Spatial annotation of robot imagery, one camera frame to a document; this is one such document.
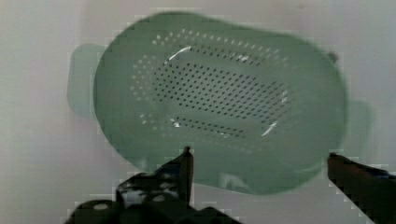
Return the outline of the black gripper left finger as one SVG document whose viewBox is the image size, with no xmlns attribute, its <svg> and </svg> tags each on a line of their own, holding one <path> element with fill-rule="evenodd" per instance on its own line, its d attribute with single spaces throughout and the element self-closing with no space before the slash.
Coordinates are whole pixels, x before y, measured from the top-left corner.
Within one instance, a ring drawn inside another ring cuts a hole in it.
<svg viewBox="0 0 396 224">
<path fill-rule="evenodd" d="M 116 201 L 125 208 L 141 204 L 150 194 L 167 193 L 182 202 L 191 199 L 193 156 L 185 146 L 180 155 L 160 166 L 153 173 L 139 173 L 120 183 Z"/>
</svg>

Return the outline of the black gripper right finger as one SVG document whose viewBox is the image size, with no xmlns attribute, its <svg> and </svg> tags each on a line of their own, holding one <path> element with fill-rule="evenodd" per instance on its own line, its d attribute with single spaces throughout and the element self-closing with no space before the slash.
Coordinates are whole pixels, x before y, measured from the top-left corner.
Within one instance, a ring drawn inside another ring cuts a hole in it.
<svg viewBox="0 0 396 224">
<path fill-rule="evenodd" d="M 374 224 L 395 224 L 395 175 L 331 153 L 328 178 Z"/>
</svg>

